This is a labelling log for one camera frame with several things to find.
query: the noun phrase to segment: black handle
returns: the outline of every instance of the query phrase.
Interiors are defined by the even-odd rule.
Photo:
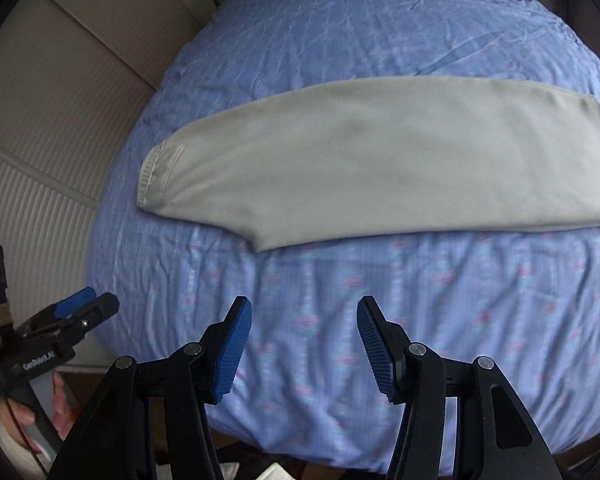
[[[53,415],[52,373],[50,372],[44,374],[44,376],[40,376],[40,381],[49,381],[51,383],[50,395],[48,394],[48,388],[46,388],[46,391],[43,390],[43,393],[41,394],[43,398],[39,399],[31,384],[27,384],[26,386],[20,386],[11,390],[9,392],[9,398],[27,406],[33,412],[36,420],[31,426],[25,427],[25,430],[35,443],[38,444],[42,453],[53,462],[62,446],[62,439],[60,439],[56,428],[54,428],[49,419],[49,415]]]
[[[438,477],[445,429],[445,365],[420,343],[404,349],[414,377],[408,390],[398,441],[387,480],[434,480]]]
[[[199,399],[192,370],[205,354],[202,345],[191,353],[185,345],[169,357],[168,374],[164,381],[164,416],[171,474],[175,480],[204,478],[222,480],[222,470],[216,456],[206,420],[205,405]]]

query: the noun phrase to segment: ribbed wall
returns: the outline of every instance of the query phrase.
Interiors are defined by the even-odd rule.
[[[200,30],[191,5],[20,0],[0,29],[0,244],[16,323],[84,286],[110,167]],[[112,359],[92,336],[77,351],[73,365]]]

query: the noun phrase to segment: bed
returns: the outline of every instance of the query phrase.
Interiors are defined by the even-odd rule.
[[[355,307],[440,355],[492,356],[552,452],[600,432],[600,228],[382,235],[254,252],[136,207],[149,150],[184,124],[281,92],[385,75],[515,78],[593,94],[600,60],[535,0],[227,0],[180,51],[112,168],[88,285],[120,313],[114,354],[168,356],[250,298],[253,328],[217,430],[277,453],[385,471],[400,406],[375,385]],[[447,407],[441,473],[452,468]]]

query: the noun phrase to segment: human hand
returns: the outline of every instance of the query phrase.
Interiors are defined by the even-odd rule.
[[[64,440],[69,433],[69,430],[71,430],[74,420],[71,410],[69,409],[69,403],[66,400],[64,381],[58,372],[54,372],[54,398],[52,402],[55,413],[51,422],[54,425],[54,428],[56,428],[60,438]],[[25,431],[26,426],[30,426],[35,422],[35,416],[33,412],[26,406],[23,406],[14,400],[9,399],[9,404],[11,405],[13,415],[22,428],[22,431],[26,436],[31,449],[35,453],[40,453],[40,448],[33,442],[33,440],[30,439],[29,435]],[[9,413],[4,400],[0,401],[0,422],[3,424],[7,430],[7,433],[9,433],[9,436],[14,441],[21,446],[26,447],[26,444],[23,442],[22,437],[20,436],[18,428],[16,428],[15,424],[13,423],[13,419],[11,418],[11,414]]]

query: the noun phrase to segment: patterned bedsheet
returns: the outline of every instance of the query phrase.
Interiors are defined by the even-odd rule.
[[[599,432],[600,228],[254,253],[219,228],[135,205],[144,156],[190,121],[332,80],[429,74],[534,80],[600,100],[600,60],[534,0],[227,0],[182,49],[113,167],[87,264],[88,283],[121,300],[101,340],[162,358],[244,294],[253,328],[234,389],[208,410],[213,427],[272,452],[385,471],[401,407],[378,392],[356,329],[356,303],[373,294],[440,355],[492,356],[552,451]],[[451,402],[447,415],[443,473]]]

